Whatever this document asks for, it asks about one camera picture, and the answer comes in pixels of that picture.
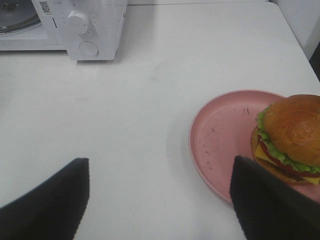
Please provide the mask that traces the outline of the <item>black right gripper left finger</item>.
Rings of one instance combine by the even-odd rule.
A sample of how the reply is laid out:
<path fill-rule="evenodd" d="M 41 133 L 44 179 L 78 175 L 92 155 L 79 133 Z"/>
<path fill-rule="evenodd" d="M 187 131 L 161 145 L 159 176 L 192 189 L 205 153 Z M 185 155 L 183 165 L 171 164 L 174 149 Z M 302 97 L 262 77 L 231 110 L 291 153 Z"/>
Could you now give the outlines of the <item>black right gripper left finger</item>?
<path fill-rule="evenodd" d="M 2 240 L 72 240 L 90 197 L 89 159 L 76 158 L 0 209 Z"/>

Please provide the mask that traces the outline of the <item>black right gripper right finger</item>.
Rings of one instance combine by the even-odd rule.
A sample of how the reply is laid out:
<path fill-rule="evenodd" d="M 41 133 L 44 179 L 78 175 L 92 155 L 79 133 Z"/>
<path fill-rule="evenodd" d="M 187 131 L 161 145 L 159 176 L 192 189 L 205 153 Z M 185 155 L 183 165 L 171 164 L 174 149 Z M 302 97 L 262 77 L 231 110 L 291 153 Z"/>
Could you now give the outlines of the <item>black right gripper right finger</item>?
<path fill-rule="evenodd" d="M 318 240 L 320 205 L 244 156 L 234 158 L 229 193 L 248 240 Z"/>

